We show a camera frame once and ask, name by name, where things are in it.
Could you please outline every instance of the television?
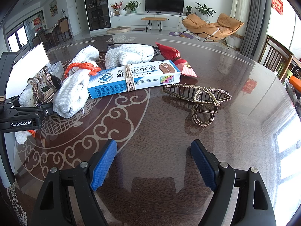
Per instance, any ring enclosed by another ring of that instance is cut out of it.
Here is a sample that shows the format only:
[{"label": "television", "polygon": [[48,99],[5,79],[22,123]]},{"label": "television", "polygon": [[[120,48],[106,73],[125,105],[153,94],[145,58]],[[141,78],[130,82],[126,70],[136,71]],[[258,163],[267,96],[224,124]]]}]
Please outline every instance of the television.
[{"label": "television", "polygon": [[145,10],[182,13],[184,0],[145,0]]}]

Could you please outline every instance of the round logo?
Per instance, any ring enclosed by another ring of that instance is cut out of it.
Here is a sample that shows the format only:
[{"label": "round logo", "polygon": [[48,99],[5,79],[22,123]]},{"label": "round logo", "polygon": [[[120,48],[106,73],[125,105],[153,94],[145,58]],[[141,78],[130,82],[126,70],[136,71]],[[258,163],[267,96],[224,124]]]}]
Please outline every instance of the round logo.
[{"label": "round logo", "polygon": [[113,79],[113,75],[111,73],[104,73],[104,74],[100,75],[100,77],[98,77],[97,80],[100,83],[106,83],[112,79]]},{"label": "round logo", "polygon": [[190,64],[188,64],[187,62],[185,62],[185,65],[186,65],[186,67],[187,67],[188,69],[191,68]]}]

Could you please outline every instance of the metal screw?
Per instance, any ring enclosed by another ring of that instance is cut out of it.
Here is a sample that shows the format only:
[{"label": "metal screw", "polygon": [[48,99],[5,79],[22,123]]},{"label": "metal screw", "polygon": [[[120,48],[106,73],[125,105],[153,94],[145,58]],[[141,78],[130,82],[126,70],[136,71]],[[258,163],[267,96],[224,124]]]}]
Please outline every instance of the metal screw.
[{"label": "metal screw", "polygon": [[88,166],[88,162],[83,161],[83,162],[81,162],[79,165],[80,165],[81,168],[85,168],[85,167]]},{"label": "metal screw", "polygon": [[53,167],[53,168],[50,169],[50,172],[51,172],[51,173],[55,173],[57,170],[58,170],[58,169],[57,169],[56,167]]},{"label": "metal screw", "polygon": [[221,167],[223,167],[223,168],[229,167],[228,163],[227,163],[227,162],[224,162],[224,161],[222,161],[220,165],[221,165]]},{"label": "metal screw", "polygon": [[258,169],[257,169],[256,167],[251,167],[251,172],[257,173],[257,172],[258,172]]}]

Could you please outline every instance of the round white vase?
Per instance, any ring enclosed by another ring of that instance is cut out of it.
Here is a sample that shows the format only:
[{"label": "round white vase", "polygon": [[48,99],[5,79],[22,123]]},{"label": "round white vase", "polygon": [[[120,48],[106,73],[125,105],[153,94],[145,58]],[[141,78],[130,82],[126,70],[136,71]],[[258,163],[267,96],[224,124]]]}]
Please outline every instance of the round white vase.
[{"label": "round white vase", "polygon": [[125,11],[124,9],[119,10],[119,14],[120,14],[120,15],[126,15],[126,11]]},{"label": "round white vase", "polygon": [[200,14],[200,18],[202,19],[202,20],[208,20],[208,15],[207,14]]}]

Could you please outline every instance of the orange lounge chair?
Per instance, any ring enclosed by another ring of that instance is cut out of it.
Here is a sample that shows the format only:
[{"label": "orange lounge chair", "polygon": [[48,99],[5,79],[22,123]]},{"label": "orange lounge chair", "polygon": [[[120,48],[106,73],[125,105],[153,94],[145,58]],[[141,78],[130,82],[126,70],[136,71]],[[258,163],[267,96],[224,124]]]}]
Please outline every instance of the orange lounge chair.
[{"label": "orange lounge chair", "polygon": [[217,22],[210,24],[207,24],[200,17],[192,13],[182,20],[182,24],[187,29],[186,31],[192,32],[198,38],[198,40],[199,37],[205,38],[204,41],[208,39],[222,40],[227,47],[228,44],[225,38],[235,33],[244,25],[243,22],[233,19],[224,13],[219,15]]}]

